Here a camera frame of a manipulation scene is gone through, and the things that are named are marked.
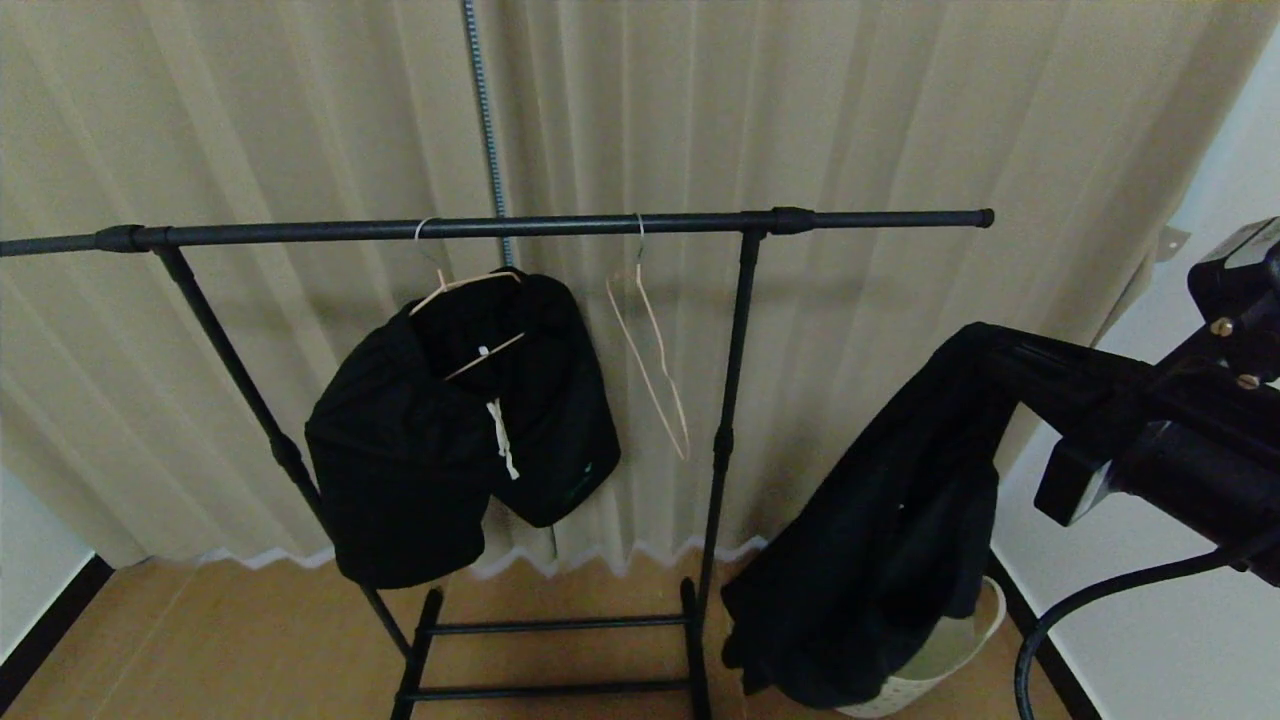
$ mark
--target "clothes rack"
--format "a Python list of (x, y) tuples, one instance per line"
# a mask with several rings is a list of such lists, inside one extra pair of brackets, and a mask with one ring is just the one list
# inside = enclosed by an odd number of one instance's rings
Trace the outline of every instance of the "clothes rack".
[[(730, 333), (728, 369), (721, 405), (719, 428), (713, 441), (712, 493), (698, 584), (685, 578), (680, 584), (680, 612), (622, 618), (570, 618), (517, 623), (438, 623), (444, 594), (431, 588), (419, 615), (417, 628), (410, 639), (396, 623), (378, 591), (361, 585), (361, 591), (383, 623), (392, 642), (404, 657), (404, 673), (393, 701), (392, 720), (407, 720), (415, 703), (440, 700), (472, 700), (492, 697), (548, 697), (579, 694), (613, 694), (668, 692), (687, 689), (696, 720), (710, 720), (707, 670), (703, 653), (703, 629), (710, 594), (712, 564), (719, 530), (721, 505), (733, 452), (733, 413), (741, 378), (746, 323), (751, 305), (751, 287), (760, 242), (769, 234), (796, 234), (813, 229), (884, 228), (884, 227), (978, 227), (986, 228), (995, 213), (983, 210), (922, 213), (815, 213), (800, 208), (774, 208), (765, 211), (657, 214), (644, 215), (648, 233), (735, 232), (741, 234), (737, 290), (733, 299), (733, 322)], [(152, 252), (164, 264), (180, 290), (210, 343), (221, 359), (244, 402), (266, 434), (271, 455), (298, 488), (321, 527), (329, 532), (320, 506), (320, 495), (311, 480), (297, 445), (280, 429), (266, 401), (241, 361), (236, 347), (214, 314), (191, 265), (182, 254), (184, 246), (252, 245), (268, 242), (329, 242), (357, 240), (467, 238), (467, 237), (532, 237), (568, 234), (635, 234), (640, 232), (637, 215), (581, 215), (544, 218), (483, 218), (419, 220), (371, 220), (329, 223), (271, 223), (204, 227), (115, 225), (96, 233), (0, 242), (0, 258), (47, 255), (99, 250), (109, 252)], [(609, 628), (680, 625), (685, 632), (689, 675), (676, 679), (621, 680), (531, 687), (420, 687), (422, 667), (431, 641), (439, 635), (483, 633), (526, 633), (540, 630), (588, 630)]]

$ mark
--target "rack bottom bar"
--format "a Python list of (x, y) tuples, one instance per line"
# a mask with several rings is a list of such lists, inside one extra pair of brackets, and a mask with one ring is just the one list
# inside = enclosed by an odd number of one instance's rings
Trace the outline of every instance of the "rack bottom bar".
[(484, 700), (490, 697), (564, 697), (582, 694), (626, 694), (682, 691), (689, 678), (678, 680), (636, 680), (630, 683), (588, 683), (580, 685), (525, 685), (509, 688), (419, 688), (396, 696), (401, 702), (433, 700)]
[(435, 625), (433, 635), (471, 635), (483, 633), (531, 633), (539, 630), (590, 630), (598, 628), (650, 628), (685, 625), (686, 615), (634, 615), (630, 618), (580, 618), (572, 620), (526, 620), (524, 623), (457, 623)]

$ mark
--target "screw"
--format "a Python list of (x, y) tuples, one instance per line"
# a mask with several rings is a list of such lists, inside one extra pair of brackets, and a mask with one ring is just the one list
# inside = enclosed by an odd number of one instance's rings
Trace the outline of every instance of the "screw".
[(1233, 331), (1235, 331), (1235, 323), (1230, 318), (1219, 318), (1208, 327), (1208, 332), (1217, 337), (1230, 337)]

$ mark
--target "horizontal rod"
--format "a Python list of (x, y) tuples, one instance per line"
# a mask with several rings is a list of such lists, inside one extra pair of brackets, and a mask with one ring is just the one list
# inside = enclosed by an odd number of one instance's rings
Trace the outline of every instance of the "horizontal rod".
[(330, 242), (349, 240), (532, 237), (562, 234), (704, 233), (764, 231), (794, 234), (812, 229), (897, 227), (989, 227), (995, 213), (937, 210), (914, 213), (815, 213), (774, 208), (744, 213), (664, 215), (562, 215), (548, 218), (467, 218), (360, 220), (338, 223), (268, 223), (244, 225), (143, 227), (116, 225), (96, 233), (0, 242), (0, 258), (82, 250), (142, 252), (156, 247), (253, 245), (266, 242)]
[(684, 625), (684, 615), (635, 615), (631, 618), (591, 618), (580, 620), (529, 620), (525, 623), (457, 623), (436, 625), (428, 630), (433, 635), (471, 635), (483, 633), (530, 633), (540, 630), (590, 630), (598, 628), (652, 628), (654, 625)]
[(490, 697), (566, 697), (581, 694), (625, 694), (682, 691), (689, 678), (678, 680), (634, 680), (623, 683), (586, 683), (580, 685), (524, 685), (509, 688), (419, 688), (396, 696), (399, 701), (484, 700)]

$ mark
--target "black baseboard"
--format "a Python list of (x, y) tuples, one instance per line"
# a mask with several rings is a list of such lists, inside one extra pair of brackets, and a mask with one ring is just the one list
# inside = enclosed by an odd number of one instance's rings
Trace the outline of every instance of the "black baseboard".
[[(1014, 579), (1009, 577), (1009, 570), (1005, 570), (1000, 560), (996, 560), (995, 553), (987, 559), (987, 574), (1004, 588), (1005, 597), (1009, 600), (1009, 616), (1012, 618), (1014, 625), (1025, 637), (1036, 626), (1037, 616), (1032, 612), (1030, 605), (1027, 605), (1027, 598), (1023, 597), (1021, 591), (1014, 584)], [(1093, 701), (1089, 700), (1084, 688), (1080, 687), (1080, 682), (1075, 678), (1075, 673), (1071, 673), (1066, 661), (1062, 660), (1062, 653), (1053, 646), (1052, 638), (1044, 638), (1044, 642), (1041, 643), (1039, 650), (1036, 652), (1036, 660), (1039, 660), (1050, 684), (1057, 691), (1057, 696), (1062, 698), (1062, 705), (1066, 706), (1066, 711), (1074, 720), (1102, 720), (1102, 716), (1098, 715), (1098, 708), (1093, 707)], [(1010, 669), (1009, 679), (1010, 687), (1012, 687), (1012, 669)]]
[(88, 602), (102, 589), (111, 573), (114, 570), (101, 557), (95, 555), (90, 559), (27, 637), (0, 664), (0, 715), (9, 710), (22, 688), (27, 687), (27, 680), (31, 680), (76, 619), (88, 607)]

